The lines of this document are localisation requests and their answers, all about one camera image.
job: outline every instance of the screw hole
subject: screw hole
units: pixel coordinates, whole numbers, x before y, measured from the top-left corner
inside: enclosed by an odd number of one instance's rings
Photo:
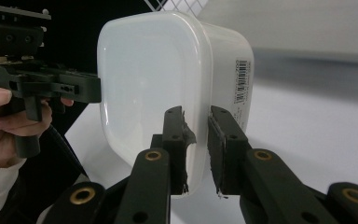
[[[133,215],[132,220],[135,223],[145,223],[149,216],[146,212],[137,212],[135,215]]]
[[[348,194],[351,195],[352,198],[355,198],[355,199],[358,200],[358,193],[357,192],[349,191]]]
[[[268,157],[269,157],[269,154],[267,154],[267,153],[265,153],[265,152],[259,152],[257,155],[258,155],[259,157],[261,157],[261,158],[268,158]]]
[[[24,39],[25,43],[27,44],[31,44],[33,40],[34,39],[30,35],[27,35]]]
[[[156,153],[156,152],[153,152],[153,153],[150,153],[149,154],[149,158],[150,159],[155,159],[155,158],[157,158],[158,157],[158,154]]]
[[[13,42],[14,41],[14,35],[7,35],[6,40],[7,40],[7,42]]]
[[[88,191],[81,191],[76,195],[76,198],[78,200],[84,200],[90,196],[90,193]]]

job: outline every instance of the barcode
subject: barcode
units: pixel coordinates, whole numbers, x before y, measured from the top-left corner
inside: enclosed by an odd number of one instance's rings
[[[236,62],[237,85],[235,89],[234,104],[242,103],[248,100],[250,72],[251,72],[250,62],[237,60]]]

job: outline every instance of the white plastic container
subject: white plastic container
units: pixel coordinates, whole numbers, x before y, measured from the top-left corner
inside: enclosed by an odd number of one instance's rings
[[[231,111],[245,129],[253,66],[243,36],[180,12],[108,22],[98,41],[98,74],[103,131],[110,147],[133,165],[137,154],[150,147],[152,135],[162,133],[164,112],[181,105],[197,137],[197,144],[187,149],[191,194],[200,185],[208,153],[210,106]],[[238,84],[238,77],[246,83]]]

